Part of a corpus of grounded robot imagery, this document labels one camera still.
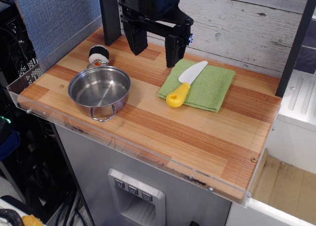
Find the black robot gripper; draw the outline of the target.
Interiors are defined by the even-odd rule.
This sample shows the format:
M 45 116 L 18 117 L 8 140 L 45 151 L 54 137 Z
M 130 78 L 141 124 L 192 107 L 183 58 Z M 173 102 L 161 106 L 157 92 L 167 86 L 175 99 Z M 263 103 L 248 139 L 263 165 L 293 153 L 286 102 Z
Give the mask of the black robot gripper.
M 166 66 L 172 68 L 193 42 L 193 19 L 179 8 L 180 0 L 119 0 L 129 47 L 139 55 L 148 47 L 147 32 L 165 38 Z

